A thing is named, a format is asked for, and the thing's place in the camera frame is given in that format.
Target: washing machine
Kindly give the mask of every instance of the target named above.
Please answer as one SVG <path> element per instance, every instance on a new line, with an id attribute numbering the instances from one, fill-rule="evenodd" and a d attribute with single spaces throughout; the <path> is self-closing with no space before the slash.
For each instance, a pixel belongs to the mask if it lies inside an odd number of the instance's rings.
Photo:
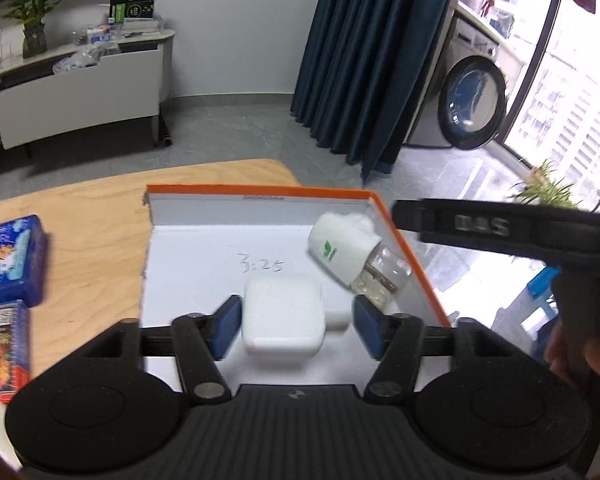
<path id="1" fill-rule="evenodd" d="M 419 117 L 405 145 L 475 150 L 500 131 L 507 85 L 499 45 L 455 13 Z"/>

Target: tile floor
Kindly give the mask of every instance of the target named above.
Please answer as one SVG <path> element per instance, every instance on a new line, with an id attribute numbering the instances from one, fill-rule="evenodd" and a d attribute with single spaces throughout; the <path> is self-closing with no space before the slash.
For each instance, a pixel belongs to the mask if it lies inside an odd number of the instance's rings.
<path id="1" fill-rule="evenodd" d="M 253 99 L 251 104 L 196 101 L 196 106 L 165 113 L 173 137 L 170 148 L 154 148 L 149 121 L 135 120 L 40 140 L 31 145 L 31 158 L 24 148 L 3 153 L 0 200 L 114 174 L 242 158 L 276 158 L 304 186 L 362 186 L 360 167 L 348 166 L 344 155 L 318 148 L 309 130 L 289 115 L 287 96 Z M 499 201 L 516 180 L 485 150 L 403 149 L 393 174 L 373 176 L 367 189 L 377 191 L 388 204 L 424 197 Z M 409 239 L 445 309 L 471 314 L 488 326 L 497 309 L 508 306 L 537 272 L 527 264 L 512 266 L 508 256 Z M 514 272 L 516 266 L 523 267 L 522 272 Z M 469 293 L 472 298 L 467 301 Z"/>

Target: glass door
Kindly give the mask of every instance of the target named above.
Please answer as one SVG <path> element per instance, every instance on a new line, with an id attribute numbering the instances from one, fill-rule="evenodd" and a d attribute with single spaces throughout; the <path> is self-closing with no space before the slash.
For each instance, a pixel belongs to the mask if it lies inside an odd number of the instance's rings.
<path id="1" fill-rule="evenodd" d="M 529 68 L 533 54 L 542 34 L 544 20 L 550 12 L 551 0 L 509 0 L 514 23 L 507 44 L 515 51 L 522 71 L 507 101 L 507 111 L 511 109 L 520 85 Z"/>
<path id="2" fill-rule="evenodd" d="M 536 78 L 505 145 L 533 165 L 552 161 L 574 200 L 600 203 L 600 0 L 596 14 L 563 0 Z"/>

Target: blue package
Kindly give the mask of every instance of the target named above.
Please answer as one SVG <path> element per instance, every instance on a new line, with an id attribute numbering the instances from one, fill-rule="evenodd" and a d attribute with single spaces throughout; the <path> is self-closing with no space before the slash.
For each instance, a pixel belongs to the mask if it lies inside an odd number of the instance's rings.
<path id="1" fill-rule="evenodd" d="M 37 215 L 0 224 L 0 303 L 42 301 L 46 235 Z"/>
<path id="2" fill-rule="evenodd" d="M 560 274 L 560 269 L 556 269 L 555 267 L 545 267 L 526 284 L 526 290 L 529 291 L 529 294 L 531 294 L 531 297 L 535 300 L 546 290 L 551 288 L 551 281 L 558 274 Z"/>

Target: wooden table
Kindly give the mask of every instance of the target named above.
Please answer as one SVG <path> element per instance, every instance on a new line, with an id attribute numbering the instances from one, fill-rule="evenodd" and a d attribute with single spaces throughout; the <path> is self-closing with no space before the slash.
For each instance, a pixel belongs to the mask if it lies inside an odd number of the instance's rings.
<path id="1" fill-rule="evenodd" d="M 139 317 L 150 221 L 147 184 L 297 186 L 276 160 L 216 162 L 81 182 L 0 202 L 0 222 L 37 214 L 49 235 L 45 301 L 31 309 L 33 376 L 106 327 Z"/>

